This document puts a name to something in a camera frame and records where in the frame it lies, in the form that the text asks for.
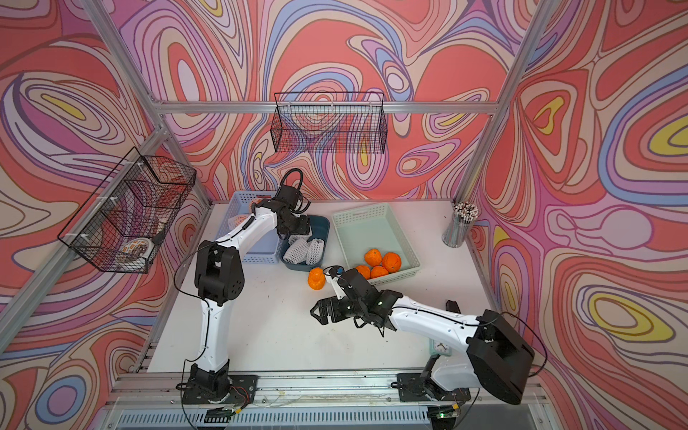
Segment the white foam net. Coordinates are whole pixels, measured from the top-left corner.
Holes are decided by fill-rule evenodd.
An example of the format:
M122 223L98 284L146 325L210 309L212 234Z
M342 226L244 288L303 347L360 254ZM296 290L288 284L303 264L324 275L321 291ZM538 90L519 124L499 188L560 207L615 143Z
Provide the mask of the white foam net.
M319 265L324 256L325 242L320 238L313 238L308 243L306 252L306 264L315 266Z
M283 261L286 264L301 264L306 261L309 243L306 239L295 240L285 251Z

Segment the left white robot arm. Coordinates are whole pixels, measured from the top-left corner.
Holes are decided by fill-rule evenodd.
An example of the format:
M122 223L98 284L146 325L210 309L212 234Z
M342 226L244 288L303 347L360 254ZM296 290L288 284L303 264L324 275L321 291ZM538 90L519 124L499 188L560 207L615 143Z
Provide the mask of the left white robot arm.
M284 239L308 233L309 206L298 186L282 185L274 196L253 204L249 215L229 233L200 244L193 283L204 304L202 331L199 357L185 384L185 399L220 403L234 392L227 329L233 302L245 286L243 258L269 233Z

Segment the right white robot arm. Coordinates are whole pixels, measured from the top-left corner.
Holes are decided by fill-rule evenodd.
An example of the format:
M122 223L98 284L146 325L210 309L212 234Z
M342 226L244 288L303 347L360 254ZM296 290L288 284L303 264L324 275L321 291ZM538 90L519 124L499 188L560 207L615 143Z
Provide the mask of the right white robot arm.
M432 354L417 376L398 375L392 385L402 401L458 401L470 388L482 388L499 401L521 404L535 352L500 313L464 315L427 306L378 290L358 270L341 266L312 270L309 277L335 292L310 311L320 324L351 320L358 329L411 333L449 349L447 356Z

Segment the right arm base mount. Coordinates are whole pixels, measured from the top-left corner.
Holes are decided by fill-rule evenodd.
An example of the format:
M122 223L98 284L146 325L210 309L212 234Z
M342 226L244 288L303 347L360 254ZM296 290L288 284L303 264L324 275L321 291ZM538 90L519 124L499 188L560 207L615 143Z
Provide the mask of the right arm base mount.
M462 405L472 398L469 389L446 391L422 373L399 373L390 387L398 392L401 402L452 401Z

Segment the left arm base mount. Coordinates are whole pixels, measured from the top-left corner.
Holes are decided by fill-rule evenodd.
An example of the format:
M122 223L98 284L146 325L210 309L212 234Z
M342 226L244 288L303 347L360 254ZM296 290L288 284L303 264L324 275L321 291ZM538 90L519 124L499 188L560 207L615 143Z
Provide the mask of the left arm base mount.
M254 402L257 374L209 374L199 370L192 374L182 390L186 405L238 405Z

